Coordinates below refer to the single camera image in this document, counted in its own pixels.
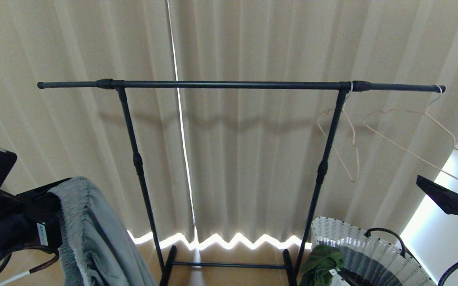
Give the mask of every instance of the laundry basket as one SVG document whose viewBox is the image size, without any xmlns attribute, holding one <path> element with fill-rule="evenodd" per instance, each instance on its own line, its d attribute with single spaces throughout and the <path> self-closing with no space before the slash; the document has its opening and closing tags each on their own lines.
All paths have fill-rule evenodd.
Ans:
<svg viewBox="0 0 458 286">
<path fill-rule="evenodd" d="M 312 247 L 317 245 L 336 247 L 343 254 L 345 266 L 339 275 L 345 281 L 333 279 L 331 286 L 436 286 L 405 246 L 397 248 L 349 223 L 314 219 Z"/>
</svg>

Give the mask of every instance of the pink wire hanger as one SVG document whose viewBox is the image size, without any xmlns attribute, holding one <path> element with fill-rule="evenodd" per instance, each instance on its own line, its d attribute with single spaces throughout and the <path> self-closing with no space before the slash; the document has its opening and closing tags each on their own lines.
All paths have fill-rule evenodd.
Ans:
<svg viewBox="0 0 458 286">
<path fill-rule="evenodd" d="M 353 91 L 353 82 L 351 81 L 351 90 L 349 90 L 349 93 L 347 94 L 347 97 L 345 98 L 346 100 L 349 98 L 349 96 L 351 95 L 351 92 Z M 349 117 L 347 116 L 345 110 L 344 110 L 344 106 L 342 106 L 342 113 L 344 114 L 345 118 L 347 119 L 347 121 L 349 122 L 349 126 L 351 126 L 351 130 L 353 130 L 353 142 L 351 143 L 353 145 L 353 147 L 355 148 L 356 150 L 356 176 L 353 178 L 353 176 L 351 176 L 351 174 L 349 173 L 349 170 L 347 169 L 347 166 L 345 165 L 344 161 L 342 161 L 342 157 L 340 157 L 340 154 L 338 153 L 337 149 L 335 148 L 335 146 L 332 146 L 332 149 L 334 150 L 335 154 L 337 155 L 338 157 L 338 160 L 340 161 L 340 163 L 342 163 L 342 166 L 344 167 L 344 170 L 345 172 L 347 173 L 347 175 L 349 176 L 349 179 L 351 180 L 351 182 L 355 182 L 356 179 L 358 179 L 358 174 L 360 173 L 360 154 L 358 152 L 358 146 L 356 146 L 356 143 L 355 143 L 355 138 L 356 138 L 356 132 L 355 132 L 355 128 L 353 127 L 353 123 L 351 122 L 351 120 L 349 119 Z M 323 135 L 326 137 L 326 133 L 324 132 L 323 128 L 321 127 L 321 125 L 319 124 L 319 117 L 322 115 L 322 114 L 329 114 L 330 111 L 333 111 L 334 109 L 328 109 L 328 110 L 325 110 L 323 112 L 320 112 L 316 118 L 316 122 L 318 123 L 318 127 L 319 129 L 321 130 L 321 132 L 323 133 Z"/>
<path fill-rule="evenodd" d="M 456 147 L 457 140 L 456 140 L 455 136 L 453 136 L 453 134 L 452 134 L 448 129 L 446 129 L 443 125 L 441 125 L 441 123 L 439 123 L 436 119 L 434 119 L 434 118 L 428 113 L 429 108 L 431 107 L 431 104 L 432 104 L 433 102 L 435 102 L 436 100 L 438 100 L 438 99 L 440 98 L 440 96 L 443 94 L 443 89 L 441 89 L 440 86 L 438 86 L 438 87 L 439 87 L 439 91 L 440 91 L 438 97 L 437 97 L 435 100 L 431 101 L 431 102 L 429 103 L 429 105 L 427 105 L 427 109 L 425 109 L 424 112 L 415 112 L 415 111 L 412 111 L 412 110 L 400 110 L 400 109 L 390 109 L 390 110 L 387 111 L 387 112 L 384 112 L 383 110 L 376 110 L 375 112 L 371 112 L 371 113 L 369 113 L 369 114 L 367 114 L 367 115 L 364 116 L 364 118 L 363 118 L 363 125 L 365 125 L 365 126 L 366 126 L 367 128 L 369 128 L 369 129 L 371 129 L 371 130 L 374 131 L 376 134 L 378 134 L 379 136 L 383 137 L 384 139 L 386 139 L 387 141 L 389 141 L 389 142 L 392 143 L 393 145 L 395 145 L 395 146 L 401 148 L 401 149 L 404 150 L 405 152 L 408 152 L 409 154 L 412 154 L 412 155 L 415 156 L 416 158 L 418 158 L 418 159 L 420 159 L 421 161 L 423 161 L 423 162 L 429 164 L 430 166 L 436 168 L 436 169 L 439 170 L 440 172 L 443 172 L 443 173 L 449 175 L 450 177 L 452 177 L 453 179 L 458 180 L 458 177 L 454 176 L 453 174 L 450 174 L 449 172 L 444 171 L 442 168 L 440 168 L 440 167 L 438 167 L 438 166 L 436 166 L 436 165 L 434 165 L 434 164 L 432 164 L 432 163 L 430 163 L 430 162 L 427 162 L 425 159 L 421 158 L 421 157 L 418 156 L 417 154 L 412 153 L 411 151 L 407 150 L 406 148 L 402 147 L 401 145 L 399 145 L 399 144 L 395 143 L 394 141 L 390 140 L 390 139 L 389 139 L 388 137 L 386 137 L 385 135 L 379 133 L 377 130 L 373 129 L 372 127 L 370 127 L 369 125 L 367 125 L 367 123 L 365 122 L 365 119 L 366 119 L 368 116 L 370 116 L 371 114 L 374 114 L 374 113 L 387 114 L 387 113 L 390 113 L 390 112 L 392 112 L 392 111 L 396 111 L 396 112 L 409 112 L 409 113 L 413 113 L 413 114 L 421 114 L 421 115 L 423 115 L 423 116 L 427 116 L 428 118 L 430 118 L 432 121 L 434 121 L 434 123 L 436 123 L 436 124 L 439 125 L 441 128 L 443 128 L 443 130 L 444 130 L 445 132 L 447 132 L 448 134 L 450 134 L 450 136 L 452 137 L 452 145 L 453 145 L 453 148 L 454 148 L 455 150 L 458 151 L 458 148 Z"/>
</svg>

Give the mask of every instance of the basket handle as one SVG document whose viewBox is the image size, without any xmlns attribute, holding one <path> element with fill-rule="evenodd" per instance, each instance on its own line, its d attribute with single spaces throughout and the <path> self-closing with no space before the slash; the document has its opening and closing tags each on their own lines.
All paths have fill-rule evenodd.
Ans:
<svg viewBox="0 0 458 286">
<path fill-rule="evenodd" d="M 393 232 L 392 230 L 389 230 L 387 228 L 371 228 L 371 229 L 367 230 L 367 232 L 365 232 L 364 235 L 366 237 L 369 237 L 369 236 L 371 236 L 371 232 L 373 232 L 375 230 L 382 231 L 382 232 L 387 232 L 387 233 L 393 235 L 394 237 L 396 237 L 398 239 L 398 242 L 400 242 L 400 247 L 402 248 L 402 250 L 400 251 L 400 255 L 402 255 L 402 257 L 406 258 L 406 251 L 408 253 L 409 253 L 409 251 L 407 250 L 406 245 L 404 244 L 404 241 L 402 241 L 402 239 L 400 238 L 400 236 L 398 234 L 396 234 L 395 232 Z"/>
</svg>

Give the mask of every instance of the gray garment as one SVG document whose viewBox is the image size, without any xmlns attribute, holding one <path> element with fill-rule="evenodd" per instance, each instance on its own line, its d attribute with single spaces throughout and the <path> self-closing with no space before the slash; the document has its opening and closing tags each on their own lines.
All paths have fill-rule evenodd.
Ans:
<svg viewBox="0 0 458 286">
<path fill-rule="evenodd" d="M 91 181 L 76 177 L 49 192 L 61 200 L 65 286 L 156 286 L 127 230 Z"/>
</svg>

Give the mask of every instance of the vertical support pole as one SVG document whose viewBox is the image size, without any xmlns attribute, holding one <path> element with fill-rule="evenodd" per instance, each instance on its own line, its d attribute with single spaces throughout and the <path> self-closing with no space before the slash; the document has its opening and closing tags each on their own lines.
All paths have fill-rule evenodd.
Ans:
<svg viewBox="0 0 458 286">
<path fill-rule="evenodd" d="M 323 154 L 323 159 L 318 167 L 318 176 L 316 177 L 316 186 L 314 186 L 314 193 L 312 194 L 311 206 L 309 208 L 309 215 L 307 216 L 307 225 L 305 226 L 305 232 L 303 232 L 303 238 L 301 240 L 300 250 L 298 251 L 298 258 L 296 259 L 296 264 L 294 268 L 294 276 L 298 276 L 300 271 L 300 264 L 303 257 L 303 252 L 305 251 L 305 243 L 309 237 L 309 232 L 311 230 L 311 223 L 314 217 L 314 211 L 316 210 L 316 204 L 318 203 L 319 193 L 321 190 L 321 185 L 323 185 L 324 177 L 328 171 L 328 158 L 330 157 L 331 147 L 333 146 L 333 140 L 335 138 L 335 132 L 337 130 L 338 121 L 340 119 L 340 113 L 342 112 L 342 107 L 344 106 L 345 96 L 349 90 L 342 89 L 338 91 L 337 103 L 335 110 L 333 112 L 333 118 L 331 120 L 330 131 L 328 133 L 328 138 L 326 139 L 326 146 Z"/>
<path fill-rule="evenodd" d="M 171 272 L 173 271 L 173 262 L 176 259 L 176 253 L 178 253 L 178 248 L 176 248 L 175 245 L 171 246 L 171 251 L 169 251 L 167 262 L 165 263 L 165 270 L 162 271 L 160 286 L 167 286 L 169 284 L 169 278 L 171 277 Z"/>
<path fill-rule="evenodd" d="M 116 87 L 116 90 L 118 91 L 118 95 L 120 96 L 123 114 L 125 115 L 125 123 L 128 129 L 128 136 L 130 138 L 130 144 L 132 145 L 133 163 L 135 166 L 135 171 L 137 172 L 137 176 L 139 177 L 140 189 L 142 190 L 142 197 L 144 198 L 144 203 L 146 205 L 149 226 L 151 227 L 151 232 L 153 233 L 153 241 L 155 242 L 155 248 L 157 250 L 158 262 L 160 263 L 160 269 L 163 273 L 165 269 L 164 258 L 162 256 L 160 244 L 158 243 L 157 228 L 155 226 L 153 211 L 151 210 L 151 201 L 149 201 L 149 194 L 147 192 L 146 179 L 144 177 L 144 168 L 142 167 L 142 157 L 140 156 L 139 150 L 137 148 L 137 141 L 135 141 L 135 133 L 133 129 L 132 118 L 130 117 L 130 109 L 128 108 L 127 93 L 125 92 L 124 87 Z"/>
<path fill-rule="evenodd" d="M 289 255 L 289 251 L 287 249 L 284 249 L 282 252 L 282 257 L 284 258 L 284 265 L 287 267 L 285 271 L 287 273 L 289 286 L 296 286 L 296 275 L 294 275 L 293 261 L 291 260 L 291 256 Z"/>
</svg>

